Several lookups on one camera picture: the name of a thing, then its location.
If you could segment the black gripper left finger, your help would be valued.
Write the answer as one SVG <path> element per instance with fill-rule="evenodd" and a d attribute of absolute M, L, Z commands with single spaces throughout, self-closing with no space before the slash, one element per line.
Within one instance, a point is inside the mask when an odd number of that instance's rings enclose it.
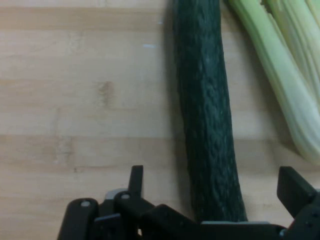
<path fill-rule="evenodd" d="M 116 189 L 98 203 L 93 198 L 72 200 L 66 207 L 59 240 L 160 240 L 161 233 L 142 221 L 154 205 L 142 198 L 144 168 L 131 168 L 128 187 Z"/>

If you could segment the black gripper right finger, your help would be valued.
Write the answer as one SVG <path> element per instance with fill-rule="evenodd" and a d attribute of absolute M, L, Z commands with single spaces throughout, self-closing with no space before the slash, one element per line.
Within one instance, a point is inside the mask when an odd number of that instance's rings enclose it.
<path fill-rule="evenodd" d="M 318 240 L 320 238 L 320 192 L 293 167 L 279 168 L 277 197 L 293 217 L 280 231 L 283 240 Z"/>

